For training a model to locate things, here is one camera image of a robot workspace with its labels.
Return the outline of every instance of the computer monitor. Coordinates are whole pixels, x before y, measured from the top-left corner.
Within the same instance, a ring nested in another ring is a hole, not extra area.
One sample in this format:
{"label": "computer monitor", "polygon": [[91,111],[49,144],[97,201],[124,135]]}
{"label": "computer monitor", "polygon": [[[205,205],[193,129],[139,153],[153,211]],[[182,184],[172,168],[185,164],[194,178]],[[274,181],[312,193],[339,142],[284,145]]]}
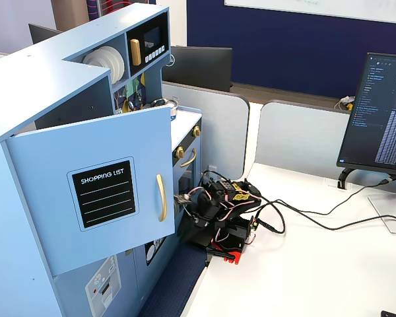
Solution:
{"label": "computer monitor", "polygon": [[32,43],[37,44],[48,38],[52,38],[61,33],[61,31],[52,30],[36,24],[28,24],[29,32],[31,33]]}
{"label": "computer monitor", "polygon": [[230,92],[232,48],[172,47],[175,63],[163,67],[163,81]]}
{"label": "computer monitor", "polygon": [[[337,166],[396,174],[396,55],[368,54]],[[379,215],[396,216],[396,194],[368,199]],[[396,233],[396,221],[383,221]]]}

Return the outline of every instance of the shopping list sign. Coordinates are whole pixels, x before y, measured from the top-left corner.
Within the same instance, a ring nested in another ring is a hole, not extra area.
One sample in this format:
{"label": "shopping list sign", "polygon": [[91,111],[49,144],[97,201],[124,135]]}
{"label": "shopping list sign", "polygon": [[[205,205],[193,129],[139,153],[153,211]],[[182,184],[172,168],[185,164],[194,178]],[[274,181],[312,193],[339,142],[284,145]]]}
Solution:
{"label": "shopping list sign", "polygon": [[70,174],[75,190],[72,196],[82,219],[81,229],[135,212],[131,160]]}

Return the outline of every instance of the oven window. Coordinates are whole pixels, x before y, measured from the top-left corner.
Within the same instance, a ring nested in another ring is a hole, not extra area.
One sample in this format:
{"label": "oven window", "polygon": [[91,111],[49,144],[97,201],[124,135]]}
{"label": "oven window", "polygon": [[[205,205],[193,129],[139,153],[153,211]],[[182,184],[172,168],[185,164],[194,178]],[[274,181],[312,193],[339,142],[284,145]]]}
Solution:
{"label": "oven window", "polygon": [[179,194],[187,194],[193,189],[193,164],[190,164],[179,179]]}
{"label": "oven window", "polygon": [[145,53],[150,53],[158,49],[161,44],[160,27],[153,28],[151,31],[145,33]]}

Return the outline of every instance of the white plate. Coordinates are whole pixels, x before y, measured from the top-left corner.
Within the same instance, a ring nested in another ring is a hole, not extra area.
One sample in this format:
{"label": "white plate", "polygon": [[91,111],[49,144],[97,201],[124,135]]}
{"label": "white plate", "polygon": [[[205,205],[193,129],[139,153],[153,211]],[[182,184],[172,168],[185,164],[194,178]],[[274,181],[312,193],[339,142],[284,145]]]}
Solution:
{"label": "white plate", "polygon": [[95,60],[90,61],[88,64],[89,64],[89,65],[93,65],[93,66],[103,67],[103,65],[101,65],[100,63],[98,63],[98,62],[95,61]]}
{"label": "white plate", "polygon": [[82,61],[83,64],[95,65],[95,63],[99,63],[102,67],[110,69],[110,80],[112,83],[116,82],[114,78],[114,71],[112,71],[112,65],[109,61],[106,61],[104,54],[100,54],[99,50],[95,50],[85,56],[84,60]]}
{"label": "white plate", "polygon": [[102,50],[99,48],[97,51],[102,58],[108,61],[108,63],[112,64],[111,71],[114,73],[112,75],[112,84],[116,83],[117,79],[119,78],[119,64],[117,64],[116,58],[108,50]]}
{"label": "white plate", "polygon": [[116,58],[117,64],[119,65],[119,77],[117,78],[117,80],[119,81],[125,73],[125,62],[123,62],[123,57],[121,56],[119,51],[111,46],[103,46],[101,49],[109,51]]}

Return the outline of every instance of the gray partition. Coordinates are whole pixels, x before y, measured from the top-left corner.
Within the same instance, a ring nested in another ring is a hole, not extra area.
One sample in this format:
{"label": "gray partition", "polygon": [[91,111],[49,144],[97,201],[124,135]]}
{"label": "gray partition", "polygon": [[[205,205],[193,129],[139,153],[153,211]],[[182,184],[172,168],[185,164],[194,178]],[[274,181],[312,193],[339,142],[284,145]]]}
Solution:
{"label": "gray partition", "polygon": [[181,106],[203,113],[203,170],[215,166],[217,172],[236,180],[244,173],[249,102],[242,96],[163,82],[163,97],[179,98]]}
{"label": "gray partition", "polygon": [[[349,112],[274,100],[261,109],[255,162],[337,179]],[[348,181],[377,184],[386,174],[355,171]],[[396,182],[384,187],[396,192]]]}

